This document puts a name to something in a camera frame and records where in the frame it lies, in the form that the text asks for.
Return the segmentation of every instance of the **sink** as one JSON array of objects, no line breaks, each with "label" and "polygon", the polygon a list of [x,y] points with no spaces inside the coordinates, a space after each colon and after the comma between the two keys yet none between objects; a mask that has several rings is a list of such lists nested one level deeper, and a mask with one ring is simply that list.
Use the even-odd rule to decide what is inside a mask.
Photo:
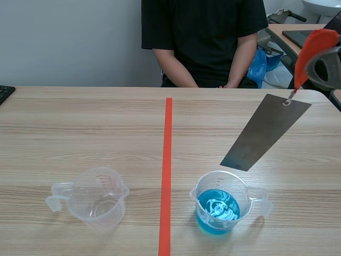
[{"label": "sink", "polygon": [[302,0],[310,11],[328,17],[334,17],[341,11],[341,0]]}]

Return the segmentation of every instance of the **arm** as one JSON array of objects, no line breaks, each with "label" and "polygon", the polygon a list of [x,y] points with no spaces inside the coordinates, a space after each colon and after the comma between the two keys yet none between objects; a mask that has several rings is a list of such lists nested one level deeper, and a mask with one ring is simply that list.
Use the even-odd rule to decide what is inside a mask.
[{"label": "arm", "polygon": [[258,33],[238,38],[238,47],[233,57],[229,81],[224,88],[238,88],[255,57],[257,40]]},{"label": "arm", "polygon": [[161,69],[177,87],[198,88],[188,70],[176,59],[174,51],[153,50]]}]

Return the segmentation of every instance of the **red tape line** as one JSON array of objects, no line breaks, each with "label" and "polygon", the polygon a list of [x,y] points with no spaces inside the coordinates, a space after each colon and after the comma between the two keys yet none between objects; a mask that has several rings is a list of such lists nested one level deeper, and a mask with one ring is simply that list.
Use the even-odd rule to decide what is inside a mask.
[{"label": "red tape line", "polygon": [[173,99],[166,99],[164,154],[162,163],[159,256],[171,255]]}]

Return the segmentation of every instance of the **laptop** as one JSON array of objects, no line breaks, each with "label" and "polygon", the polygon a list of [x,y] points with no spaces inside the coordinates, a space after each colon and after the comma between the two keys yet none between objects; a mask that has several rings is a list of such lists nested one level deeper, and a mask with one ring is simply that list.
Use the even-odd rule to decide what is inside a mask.
[{"label": "laptop", "polygon": [[[324,28],[336,30],[336,32],[341,35],[341,12],[339,12]],[[283,31],[282,34],[302,49],[312,31],[313,30]]]}]

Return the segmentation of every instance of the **keyboard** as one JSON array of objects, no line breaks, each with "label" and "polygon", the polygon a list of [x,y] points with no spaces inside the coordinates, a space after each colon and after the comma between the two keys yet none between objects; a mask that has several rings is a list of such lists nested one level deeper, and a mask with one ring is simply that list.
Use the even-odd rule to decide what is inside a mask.
[{"label": "keyboard", "polygon": [[14,87],[0,85],[0,105],[15,91]]},{"label": "keyboard", "polygon": [[306,31],[301,31],[301,34],[305,35],[306,37],[309,37],[312,32],[313,32],[312,30],[306,30]]}]

